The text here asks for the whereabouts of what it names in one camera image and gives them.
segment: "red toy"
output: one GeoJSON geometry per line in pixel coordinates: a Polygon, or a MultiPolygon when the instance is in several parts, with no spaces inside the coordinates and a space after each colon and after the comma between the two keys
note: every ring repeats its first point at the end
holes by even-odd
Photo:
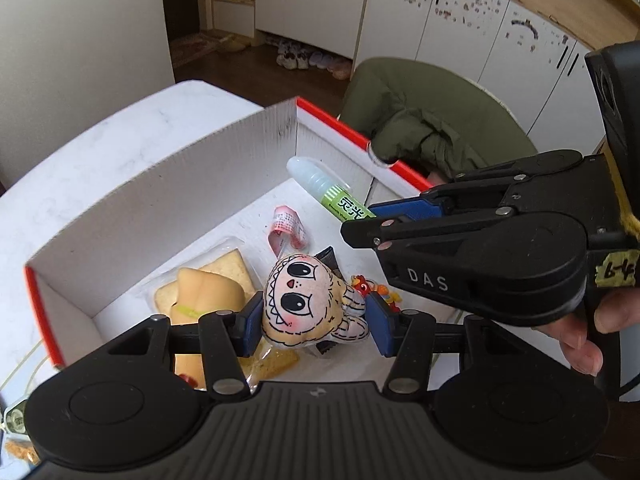
{"type": "Polygon", "coordinates": [[[396,292],[389,291],[388,286],[368,280],[361,274],[351,277],[351,286],[362,294],[363,298],[370,292],[377,292],[386,301],[392,312],[400,312],[396,303],[400,303],[402,298],[396,292]]]}

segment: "cardboard box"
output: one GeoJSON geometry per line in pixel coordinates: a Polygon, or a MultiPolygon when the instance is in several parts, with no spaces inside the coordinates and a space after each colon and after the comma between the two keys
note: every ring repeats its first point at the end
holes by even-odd
{"type": "MultiPolygon", "coordinates": [[[[276,258],[267,242],[273,210],[293,208],[313,254],[331,245],[345,276],[384,282],[371,250],[353,250],[340,222],[289,178],[287,160],[321,160],[370,204],[415,196],[428,184],[402,163],[382,166],[368,140],[302,99],[266,108],[212,132],[126,182],[69,224],[28,262],[34,314],[50,358],[69,365],[153,313],[136,288],[235,236],[251,247],[260,280],[276,258]]],[[[401,292],[403,308],[440,320],[449,307],[401,292]]],[[[381,381],[390,360],[370,338],[297,366],[293,380],[381,381]]]]}

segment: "human hand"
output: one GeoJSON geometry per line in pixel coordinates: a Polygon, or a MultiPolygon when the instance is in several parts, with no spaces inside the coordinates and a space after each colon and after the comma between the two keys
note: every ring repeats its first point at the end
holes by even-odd
{"type": "MultiPolygon", "coordinates": [[[[607,294],[596,309],[594,322],[602,334],[640,322],[640,289],[620,288],[607,294]]],[[[602,368],[602,352],[587,341],[587,323],[575,314],[536,329],[557,339],[564,357],[579,372],[595,376],[602,368]]]]}

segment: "cartoon eyes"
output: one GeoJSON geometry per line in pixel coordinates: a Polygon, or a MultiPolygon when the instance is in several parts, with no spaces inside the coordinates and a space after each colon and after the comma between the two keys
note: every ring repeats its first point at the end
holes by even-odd
{"type": "Polygon", "coordinates": [[[294,278],[313,278],[315,279],[315,271],[316,268],[310,266],[309,264],[304,264],[301,262],[295,262],[293,264],[289,264],[287,267],[287,273],[289,276],[293,276],[294,278]]]}
{"type": "Polygon", "coordinates": [[[311,316],[309,300],[311,300],[311,296],[303,296],[297,292],[287,292],[280,298],[280,306],[296,316],[311,316]]]}

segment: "plastic bottle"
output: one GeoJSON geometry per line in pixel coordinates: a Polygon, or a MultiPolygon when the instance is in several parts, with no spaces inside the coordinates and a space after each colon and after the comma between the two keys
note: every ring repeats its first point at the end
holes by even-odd
{"type": "Polygon", "coordinates": [[[287,171],[341,222],[375,216],[336,182],[337,177],[329,175],[316,164],[318,162],[310,158],[292,156],[287,162],[287,171]]]}

